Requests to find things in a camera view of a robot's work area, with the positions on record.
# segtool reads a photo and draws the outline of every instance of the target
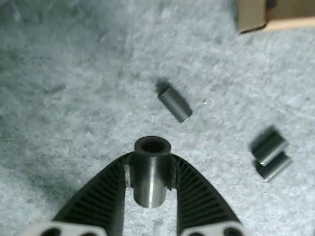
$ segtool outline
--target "metal tube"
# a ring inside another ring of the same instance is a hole
[[[257,162],[256,170],[266,182],[270,182],[274,177],[276,177],[284,169],[286,169],[291,163],[291,158],[281,152],[267,166],[259,165]]]
[[[184,122],[191,116],[189,104],[171,86],[162,89],[158,98],[179,122]]]
[[[148,136],[135,143],[133,197],[139,205],[155,208],[165,201],[172,168],[170,153],[171,144],[160,137]]]
[[[287,146],[288,142],[280,134],[274,132],[259,148],[253,150],[252,153],[262,166],[267,166]]]

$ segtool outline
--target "ribbed rubber pad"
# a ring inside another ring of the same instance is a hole
[[[177,160],[177,235],[186,228],[237,221],[216,189],[187,161]]]
[[[99,226],[109,236],[121,236],[126,189],[123,160],[126,156],[115,160],[90,180],[54,220]]]

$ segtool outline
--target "dark gray cylinder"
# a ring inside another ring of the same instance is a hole
[[[281,152],[267,166],[256,164],[257,172],[264,178],[266,182],[270,182],[274,177],[280,174],[285,168],[292,163],[290,157]]]
[[[170,153],[171,144],[160,137],[148,136],[135,143],[133,197],[139,205],[155,208],[165,201],[172,168]]]
[[[179,122],[184,122],[191,116],[192,109],[189,104],[171,86],[161,90],[158,98]]]
[[[274,132],[261,146],[253,150],[252,154],[262,166],[266,166],[287,146],[288,142],[279,133]]]

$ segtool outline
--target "carpet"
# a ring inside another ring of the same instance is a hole
[[[0,228],[19,235],[134,142],[167,139],[251,235],[315,234],[315,29],[239,35],[231,0],[0,1]],[[194,113],[157,99],[167,80]],[[293,164],[271,183],[251,141],[274,125]],[[124,235],[176,232],[176,192]]]

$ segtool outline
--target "cardboard box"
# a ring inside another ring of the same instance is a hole
[[[315,27],[315,0],[238,0],[241,33]]]

